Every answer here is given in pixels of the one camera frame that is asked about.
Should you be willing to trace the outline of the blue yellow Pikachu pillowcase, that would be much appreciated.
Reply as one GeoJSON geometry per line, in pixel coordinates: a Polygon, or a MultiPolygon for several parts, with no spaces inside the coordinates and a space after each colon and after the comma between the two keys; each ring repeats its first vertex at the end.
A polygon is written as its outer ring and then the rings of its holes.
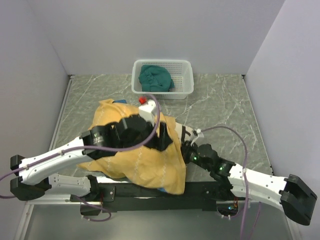
{"type": "Polygon", "coordinates": [[[150,189],[163,189],[173,195],[185,191],[186,164],[181,153],[181,140],[190,137],[182,130],[192,128],[176,122],[172,116],[160,115],[173,140],[166,150],[157,151],[145,146],[118,152],[114,156],[80,163],[78,167],[90,172],[101,172],[112,179],[127,178],[132,183],[150,189]]]}

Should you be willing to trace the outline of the cream pillow with bear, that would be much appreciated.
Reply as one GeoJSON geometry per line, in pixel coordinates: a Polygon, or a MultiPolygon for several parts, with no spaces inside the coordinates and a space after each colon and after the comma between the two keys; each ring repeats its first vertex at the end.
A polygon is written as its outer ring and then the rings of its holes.
{"type": "Polygon", "coordinates": [[[175,131],[181,144],[184,142],[192,142],[196,138],[196,135],[194,135],[196,130],[178,122],[175,123],[175,131]]]}

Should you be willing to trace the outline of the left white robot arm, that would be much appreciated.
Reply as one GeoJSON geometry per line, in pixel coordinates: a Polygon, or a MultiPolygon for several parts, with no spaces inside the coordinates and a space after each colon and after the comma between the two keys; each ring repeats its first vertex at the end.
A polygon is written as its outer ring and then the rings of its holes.
{"type": "Polygon", "coordinates": [[[16,177],[10,181],[10,192],[20,201],[35,200],[48,193],[70,194],[94,201],[100,195],[95,176],[70,177],[58,171],[141,146],[162,152],[171,143],[166,123],[153,124],[139,115],[98,125],[44,154],[30,158],[12,156],[10,168],[16,177]]]}

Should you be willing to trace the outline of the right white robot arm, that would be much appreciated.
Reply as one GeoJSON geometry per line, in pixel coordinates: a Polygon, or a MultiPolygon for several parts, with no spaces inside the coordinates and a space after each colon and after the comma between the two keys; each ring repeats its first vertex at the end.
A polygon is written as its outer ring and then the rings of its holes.
{"type": "Polygon", "coordinates": [[[210,144],[197,146],[185,141],[181,153],[185,163],[193,163],[208,171],[218,183],[219,200],[247,197],[281,210],[300,225],[310,225],[318,197],[300,177],[243,170],[240,164],[218,156],[210,144]]]}

